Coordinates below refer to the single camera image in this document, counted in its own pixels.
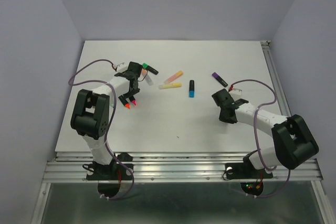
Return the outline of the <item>orange black highlighter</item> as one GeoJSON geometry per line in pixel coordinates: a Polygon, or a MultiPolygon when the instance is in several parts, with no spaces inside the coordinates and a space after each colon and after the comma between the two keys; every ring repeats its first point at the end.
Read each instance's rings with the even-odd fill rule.
{"type": "Polygon", "coordinates": [[[122,103],[122,105],[127,108],[127,109],[130,109],[130,105],[129,105],[129,102],[127,101],[127,99],[123,96],[123,95],[120,95],[118,97],[119,101],[122,103]]]}

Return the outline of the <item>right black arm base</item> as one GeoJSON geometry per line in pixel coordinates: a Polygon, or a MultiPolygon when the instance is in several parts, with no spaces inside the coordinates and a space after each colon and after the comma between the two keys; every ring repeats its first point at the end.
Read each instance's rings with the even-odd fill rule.
{"type": "Polygon", "coordinates": [[[257,151],[253,151],[243,158],[240,163],[226,163],[225,169],[222,174],[222,179],[225,181],[235,179],[254,179],[254,182],[241,182],[240,186],[244,193],[254,197],[258,197],[262,194],[264,189],[264,179],[272,179],[273,173],[267,173],[264,168],[255,169],[249,158],[252,154],[258,154],[257,151]]]}

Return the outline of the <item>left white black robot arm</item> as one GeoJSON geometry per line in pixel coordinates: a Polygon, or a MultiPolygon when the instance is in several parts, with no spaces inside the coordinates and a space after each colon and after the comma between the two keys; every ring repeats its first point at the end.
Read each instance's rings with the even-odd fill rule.
{"type": "Polygon", "coordinates": [[[69,80],[71,86],[100,84],[94,89],[81,89],[78,92],[70,126],[86,141],[93,156],[93,163],[99,165],[98,171],[106,179],[113,178],[117,172],[117,166],[113,163],[116,156],[107,142],[117,102],[121,102],[126,108],[130,107],[130,103],[137,104],[135,95],[140,92],[139,78],[143,66],[131,61],[126,67],[113,64],[112,69],[115,75],[109,81],[87,80],[74,83],[74,77],[69,80]]]}

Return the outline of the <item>green cap black highlighter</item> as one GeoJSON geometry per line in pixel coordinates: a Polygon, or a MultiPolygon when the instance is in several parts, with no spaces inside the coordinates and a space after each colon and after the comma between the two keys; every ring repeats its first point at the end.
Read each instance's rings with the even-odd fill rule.
{"type": "Polygon", "coordinates": [[[151,67],[147,63],[143,63],[142,67],[143,67],[143,69],[145,69],[146,71],[148,71],[148,72],[150,72],[150,73],[152,73],[154,75],[158,75],[159,74],[159,72],[156,69],[154,69],[153,67],[151,67]]]}

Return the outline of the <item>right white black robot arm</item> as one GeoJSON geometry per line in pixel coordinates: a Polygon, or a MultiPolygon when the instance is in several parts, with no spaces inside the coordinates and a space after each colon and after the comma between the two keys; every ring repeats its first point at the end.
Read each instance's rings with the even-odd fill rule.
{"type": "Polygon", "coordinates": [[[245,99],[234,100],[226,89],[214,93],[212,98],[220,108],[221,122],[243,123],[254,128],[256,150],[243,158],[244,175],[253,177],[261,169],[270,170],[279,165],[293,170],[318,154],[318,144],[303,117],[297,114],[286,117],[261,110],[245,99]],[[273,147],[260,149],[258,130],[272,137],[273,147]]]}

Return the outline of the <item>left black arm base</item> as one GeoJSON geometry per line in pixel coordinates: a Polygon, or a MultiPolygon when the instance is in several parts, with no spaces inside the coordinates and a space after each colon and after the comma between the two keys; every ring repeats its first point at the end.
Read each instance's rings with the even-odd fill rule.
{"type": "Polygon", "coordinates": [[[99,181],[99,180],[132,180],[131,172],[133,171],[133,157],[128,153],[121,153],[116,158],[121,162],[117,162],[112,158],[109,164],[102,165],[95,161],[90,164],[83,164],[82,168],[86,171],[86,180],[99,181]]]}

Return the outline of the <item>orange cap clear highlighter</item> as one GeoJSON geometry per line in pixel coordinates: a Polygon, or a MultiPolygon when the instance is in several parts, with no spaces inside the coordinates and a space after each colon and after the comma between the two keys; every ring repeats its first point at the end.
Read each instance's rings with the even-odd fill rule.
{"type": "Polygon", "coordinates": [[[142,75],[143,75],[143,80],[150,86],[153,85],[153,81],[152,79],[150,78],[148,72],[145,70],[145,69],[142,69],[142,75]]]}

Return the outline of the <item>pink black highlighter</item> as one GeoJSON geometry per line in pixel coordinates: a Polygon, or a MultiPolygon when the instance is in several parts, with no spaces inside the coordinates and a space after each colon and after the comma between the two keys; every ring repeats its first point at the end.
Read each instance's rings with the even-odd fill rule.
{"type": "Polygon", "coordinates": [[[135,97],[134,97],[133,95],[129,97],[129,100],[130,100],[130,102],[131,102],[132,104],[134,104],[135,106],[137,105],[137,101],[136,101],[136,99],[135,99],[135,97]]]}

